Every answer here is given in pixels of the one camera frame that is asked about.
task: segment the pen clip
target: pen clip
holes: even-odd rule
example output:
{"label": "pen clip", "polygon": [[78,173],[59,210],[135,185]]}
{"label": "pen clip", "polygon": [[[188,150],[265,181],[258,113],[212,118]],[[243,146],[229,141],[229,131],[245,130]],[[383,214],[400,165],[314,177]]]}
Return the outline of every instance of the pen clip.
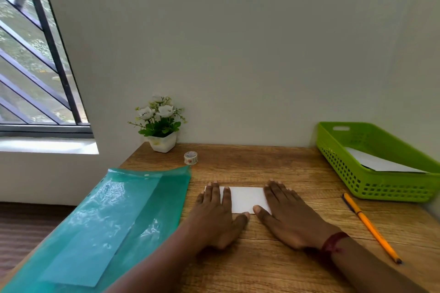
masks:
{"label": "pen clip", "polygon": [[344,194],[342,194],[341,196],[342,200],[344,201],[345,204],[347,204],[347,206],[349,207],[349,209],[356,214],[354,208],[349,204],[349,202],[345,199]]}

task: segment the brown striped floor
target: brown striped floor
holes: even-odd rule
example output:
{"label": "brown striped floor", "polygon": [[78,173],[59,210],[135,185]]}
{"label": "brown striped floor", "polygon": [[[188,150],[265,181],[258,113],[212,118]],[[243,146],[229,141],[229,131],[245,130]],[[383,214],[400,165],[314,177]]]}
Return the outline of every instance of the brown striped floor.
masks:
{"label": "brown striped floor", "polygon": [[74,208],[0,202],[0,278],[30,253]]}

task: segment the basket handle hole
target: basket handle hole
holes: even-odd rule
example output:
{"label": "basket handle hole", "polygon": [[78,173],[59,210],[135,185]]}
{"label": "basket handle hole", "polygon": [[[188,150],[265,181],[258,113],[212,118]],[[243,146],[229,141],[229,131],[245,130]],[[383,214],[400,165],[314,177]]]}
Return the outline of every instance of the basket handle hole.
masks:
{"label": "basket handle hole", "polygon": [[349,126],[334,126],[333,130],[335,131],[350,131]]}

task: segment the pen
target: pen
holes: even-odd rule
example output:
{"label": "pen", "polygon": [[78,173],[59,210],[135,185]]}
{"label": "pen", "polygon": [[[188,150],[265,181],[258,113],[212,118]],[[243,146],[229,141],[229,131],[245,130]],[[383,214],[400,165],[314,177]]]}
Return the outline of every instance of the pen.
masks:
{"label": "pen", "polygon": [[380,243],[380,245],[385,249],[385,251],[388,253],[388,255],[393,259],[393,261],[396,262],[397,264],[402,264],[402,260],[397,255],[397,253],[394,251],[394,249],[388,244],[388,242],[382,237],[382,235],[379,234],[377,229],[368,220],[368,218],[361,211],[359,206],[356,205],[356,203],[349,196],[349,194],[347,194],[346,192],[344,194],[342,194],[342,199],[347,204],[349,209],[351,211],[353,211],[359,217],[359,219],[365,224],[365,226],[368,228],[368,230],[371,232],[371,234],[373,234],[373,236],[376,238],[377,242]]}

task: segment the person's left hand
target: person's left hand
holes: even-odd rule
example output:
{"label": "person's left hand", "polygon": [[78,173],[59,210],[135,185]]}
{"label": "person's left hand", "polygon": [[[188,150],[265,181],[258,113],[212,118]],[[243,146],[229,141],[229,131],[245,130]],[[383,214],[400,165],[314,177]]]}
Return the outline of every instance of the person's left hand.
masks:
{"label": "person's left hand", "polygon": [[189,225],[191,233],[203,246],[224,249],[239,237],[250,218],[250,214],[245,212],[232,220],[231,208],[231,190],[225,187],[221,203],[220,188],[214,181],[198,195],[183,224]]}

